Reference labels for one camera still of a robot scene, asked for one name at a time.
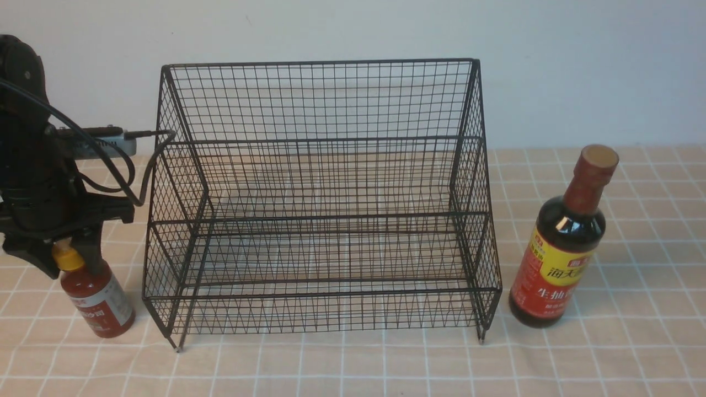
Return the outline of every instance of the brown cap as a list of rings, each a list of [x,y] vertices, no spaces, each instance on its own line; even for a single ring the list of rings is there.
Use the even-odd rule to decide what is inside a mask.
[[[588,145],[581,150],[574,177],[589,186],[605,186],[611,181],[618,161],[618,153],[608,146]]]

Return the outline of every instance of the small red bottle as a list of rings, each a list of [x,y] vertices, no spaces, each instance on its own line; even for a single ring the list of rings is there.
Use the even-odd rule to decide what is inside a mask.
[[[64,271],[61,287],[93,333],[101,338],[115,338],[130,329],[135,322],[135,310],[108,263],[101,260],[97,274],[89,272],[69,239],[57,242],[52,247],[52,256]]]
[[[594,250],[606,232],[598,209],[618,154],[603,145],[581,150],[563,196],[549,199],[510,290],[510,310],[525,325],[541,328],[561,318]]]

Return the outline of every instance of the soy sauce bottle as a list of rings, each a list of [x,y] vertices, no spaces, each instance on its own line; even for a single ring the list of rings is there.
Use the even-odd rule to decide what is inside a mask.
[[[97,272],[88,271],[70,239],[57,242],[52,247],[52,256],[64,271],[61,287],[93,333],[101,338],[115,338],[130,329],[135,322],[135,310],[108,263],[101,260]]]
[[[618,153],[603,145],[581,150],[563,196],[539,210],[520,270],[510,289],[510,310],[521,323],[543,328],[561,318],[606,230],[598,209]]]

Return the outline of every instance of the wire basket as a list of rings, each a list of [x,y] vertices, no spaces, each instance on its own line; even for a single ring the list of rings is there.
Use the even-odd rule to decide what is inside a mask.
[[[502,291],[476,59],[162,69],[143,299],[189,333],[475,326]],[[174,336],[180,335],[179,344]]]

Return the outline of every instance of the black cable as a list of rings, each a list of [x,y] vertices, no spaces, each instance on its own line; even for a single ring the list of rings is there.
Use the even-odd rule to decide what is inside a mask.
[[[132,183],[135,181],[135,164],[130,159],[130,156],[128,156],[128,154],[125,153],[124,150],[120,149],[120,147],[118,145],[116,145],[115,143],[112,143],[109,141],[104,141],[100,138],[96,138],[95,140],[99,141],[99,142],[103,142],[106,145],[110,146],[111,148],[115,149],[115,151],[118,153],[118,155],[120,155],[120,157],[122,157],[123,160],[125,160],[125,164],[128,166],[128,185],[132,186]],[[122,191],[122,189],[120,189],[119,187],[107,187],[107,186],[103,186],[101,184],[98,184],[98,183],[94,182],[93,180],[91,180],[91,178],[87,177],[82,172],[79,172],[78,174],[81,176],[81,179],[83,179],[83,181],[85,183],[89,184],[92,188],[94,188],[98,191],[101,191],[103,193],[118,193],[118,192]]]
[[[61,113],[57,108],[51,106],[50,104],[46,103],[44,100],[41,98],[38,98],[36,95],[30,93],[29,91],[25,90],[24,88],[12,84],[7,80],[4,80],[0,78],[0,87],[5,87],[9,89],[10,91],[22,95],[25,99],[31,101],[37,106],[40,106],[41,108],[47,110],[49,113],[52,114],[52,116],[56,117],[60,122],[64,123],[68,128],[76,132],[78,135],[83,138],[88,146],[93,149],[93,151],[98,155],[98,157],[103,161],[105,166],[108,168],[108,171],[110,171],[110,174],[115,178],[115,181],[118,183],[120,186],[121,191],[125,193],[125,195],[130,199],[132,204],[135,206],[139,207],[142,206],[145,203],[145,196],[147,195],[147,185],[150,183],[149,176],[150,173],[152,172],[152,168],[155,166],[155,163],[157,162],[157,156],[164,150],[164,147],[169,144],[169,142],[173,141],[174,138],[176,138],[177,133],[175,131],[171,130],[165,130],[164,132],[166,134],[169,134],[168,137],[161,142],[157,147],[155,148],[154,154],[152,154],[152,157],[147,163],[147,167],[145,168],[145,174],[143,175],[142,178],[142,184],[141,184],[141,191],[140,191],[140,197],[138,198],[133,191],[130,189],[130,186],[128,185],[127,182],[125,182],[125,179],[123,176],[120,174],[120,171],[118,171],[117,167],[115,167],[115,164],[113,163],[112,160],[110,160],[110,156],[105,153],[103,148],[100,147],[98,143],[96,143],[95,139],[89,135],[86,131],[84,131],[79,125],[73,120],[69,119],[64,113]]]

